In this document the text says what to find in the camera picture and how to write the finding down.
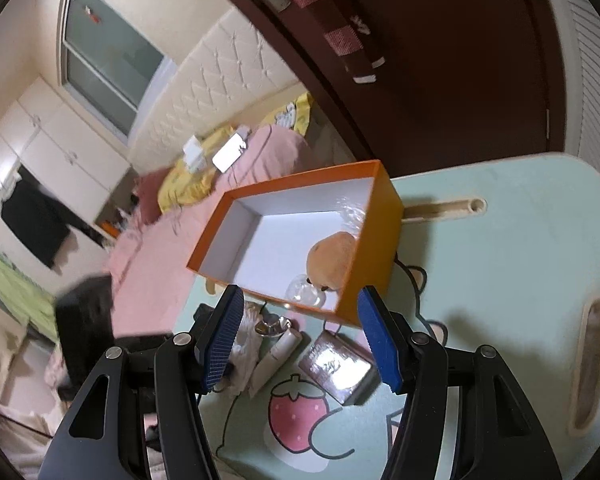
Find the window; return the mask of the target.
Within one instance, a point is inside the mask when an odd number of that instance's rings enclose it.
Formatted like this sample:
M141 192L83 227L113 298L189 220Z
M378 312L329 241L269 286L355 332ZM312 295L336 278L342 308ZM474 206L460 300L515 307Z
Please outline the window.
M123 144L178 66L104 0L61 0L61 84Z

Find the white cosmetic tube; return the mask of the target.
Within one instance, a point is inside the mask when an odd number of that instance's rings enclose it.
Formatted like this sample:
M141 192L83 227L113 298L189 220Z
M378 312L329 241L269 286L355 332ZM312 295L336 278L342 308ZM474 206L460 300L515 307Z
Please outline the white cosmetic tube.
M250 398L254 398L264 385L276 374L294 353L294 350L296 350L301 341L301 333L294 328L286 330L286 332L279 337L279 340L265 353L264 357L260 359L260 362L253 370L248 386Z

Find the pink bed blanket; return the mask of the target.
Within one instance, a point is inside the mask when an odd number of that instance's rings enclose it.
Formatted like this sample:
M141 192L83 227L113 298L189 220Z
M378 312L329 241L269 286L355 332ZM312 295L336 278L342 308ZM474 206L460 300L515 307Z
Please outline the pink bed blanket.
M260 127L245 154L220 174L212 192L192 206L174 208L148 226L136 224L114 246L106 270L64 289L57 301L88 286L110 299L116 337L170 333L195 281L187 267L202 231L223 194L241 186L289 176L314 167L308 142L278 125Z

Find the red pink striped scarf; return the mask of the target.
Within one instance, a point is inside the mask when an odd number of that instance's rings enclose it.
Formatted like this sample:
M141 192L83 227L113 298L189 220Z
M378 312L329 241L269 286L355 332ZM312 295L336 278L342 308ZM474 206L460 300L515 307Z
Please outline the red pink striped scarf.
M370 25L352 0L291 0L308 14L356 84L372 84L385 63Z

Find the white crumpled cloth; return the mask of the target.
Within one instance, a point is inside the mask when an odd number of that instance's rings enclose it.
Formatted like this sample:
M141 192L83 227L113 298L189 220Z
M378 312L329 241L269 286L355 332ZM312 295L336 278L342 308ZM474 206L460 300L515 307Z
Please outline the white crumpled cloth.
M257 334L256 325L262 320L261 309L262 304L245 302L242 322L238 327L227 362L230 364L227 391L232 396L238 396L245 390L259 361L263 338Z

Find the yellow pillow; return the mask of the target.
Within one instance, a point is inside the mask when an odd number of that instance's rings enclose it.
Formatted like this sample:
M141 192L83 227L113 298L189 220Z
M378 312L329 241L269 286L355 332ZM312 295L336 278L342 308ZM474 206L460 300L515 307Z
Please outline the yellow pillow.
M233 135L231 125L222 125L204 139L199 140L206 155L206 166L201 170L189 172L183 156L168 172L157 194L158 205L163 214L178 208L195 205L207 197L213 188L213 182L219 170L212 165L212 156L219 151Z

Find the white charger box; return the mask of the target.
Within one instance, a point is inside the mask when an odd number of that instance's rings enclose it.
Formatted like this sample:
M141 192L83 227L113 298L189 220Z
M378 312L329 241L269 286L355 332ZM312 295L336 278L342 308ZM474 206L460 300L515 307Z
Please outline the white charger box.
M206 166L206 155L204 148L196 136L192 136L183 146L182 161L189 172L201 170Z

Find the dark brown wooden door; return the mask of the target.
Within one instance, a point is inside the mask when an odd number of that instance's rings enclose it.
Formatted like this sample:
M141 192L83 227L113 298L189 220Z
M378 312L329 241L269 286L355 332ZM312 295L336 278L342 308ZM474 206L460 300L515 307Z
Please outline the dark brown wooden door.
M392 176L560 152L567 92L548 0L352 0L385 63L356 84L293 3L230 0L262 32L353 155Z

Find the cream tufted headboard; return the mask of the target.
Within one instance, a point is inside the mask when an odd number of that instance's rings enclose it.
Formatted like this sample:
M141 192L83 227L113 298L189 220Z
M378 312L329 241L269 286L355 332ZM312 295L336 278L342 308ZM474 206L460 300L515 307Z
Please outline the cream tufted headboard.
M178 66L149 107L129 148L138 172L166 166L185 143L299 79L242 12L225 12Z

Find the pink white round item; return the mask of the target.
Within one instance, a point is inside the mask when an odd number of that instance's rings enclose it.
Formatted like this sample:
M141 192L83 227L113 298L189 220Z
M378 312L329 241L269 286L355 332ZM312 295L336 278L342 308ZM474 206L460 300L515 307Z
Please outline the pink white round item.
M321 309L326 301L326 294L313 285L306 274L300 274L287 287L285 298L294 304Z

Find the orange plush toy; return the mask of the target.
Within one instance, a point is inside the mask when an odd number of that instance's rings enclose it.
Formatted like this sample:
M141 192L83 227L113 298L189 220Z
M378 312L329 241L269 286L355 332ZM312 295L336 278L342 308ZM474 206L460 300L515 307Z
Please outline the orange plush toy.
M306 277L321 290L339 290L346 281L356 238L344 231L316 242L306 257Z

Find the white wardrobe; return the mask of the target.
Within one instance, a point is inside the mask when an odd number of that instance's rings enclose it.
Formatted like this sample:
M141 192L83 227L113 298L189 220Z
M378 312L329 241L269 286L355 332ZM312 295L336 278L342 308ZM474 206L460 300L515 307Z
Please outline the white wardrobe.
M44 79L36 78L0 120L0 212L20 169L99 231L97 218L130 164ZM15 262L42 269L1 216L0 249Z

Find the brown card box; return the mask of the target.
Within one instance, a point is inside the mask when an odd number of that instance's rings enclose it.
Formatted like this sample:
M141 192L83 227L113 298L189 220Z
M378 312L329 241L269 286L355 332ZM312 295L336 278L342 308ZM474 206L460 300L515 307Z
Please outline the brown card box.
M355 404L376 376L370 359L327 330L302 356L299 368L340 405Z

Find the orange cardboard box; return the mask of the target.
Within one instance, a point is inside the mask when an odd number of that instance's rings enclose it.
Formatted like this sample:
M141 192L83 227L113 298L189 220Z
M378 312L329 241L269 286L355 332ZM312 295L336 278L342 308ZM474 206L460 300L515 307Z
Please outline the orange cardboard box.
M344 283L319 307L286 297L306 270L310 249L344 229L342 208L358 207ZM352 162L234 188L223 194L188 259L190 270L247 294L340 324L358 324L358 292L388 292L402 200L378 160Z

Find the glowing phone on bed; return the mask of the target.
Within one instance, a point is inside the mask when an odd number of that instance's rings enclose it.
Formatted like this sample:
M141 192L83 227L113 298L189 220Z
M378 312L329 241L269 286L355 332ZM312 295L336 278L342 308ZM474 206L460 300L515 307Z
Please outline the glowing phone on bed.
M219 172L225 174L235 162L242 157L247 148L245 139L238 133L235 132L212 156L212 165L215 166Z

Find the gripper body of left gripper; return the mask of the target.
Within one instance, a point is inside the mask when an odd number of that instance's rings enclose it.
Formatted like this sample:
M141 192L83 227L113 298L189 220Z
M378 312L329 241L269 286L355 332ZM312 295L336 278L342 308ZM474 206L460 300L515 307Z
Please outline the gripper body of left gripper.
M144 401L154 403L154 356L171 335L151 332L115 337L111 286L109 274L92 275L55 300L56 327L66 367L55 389L61 400L73 400L105 351L119 346L133 356L133 389Z

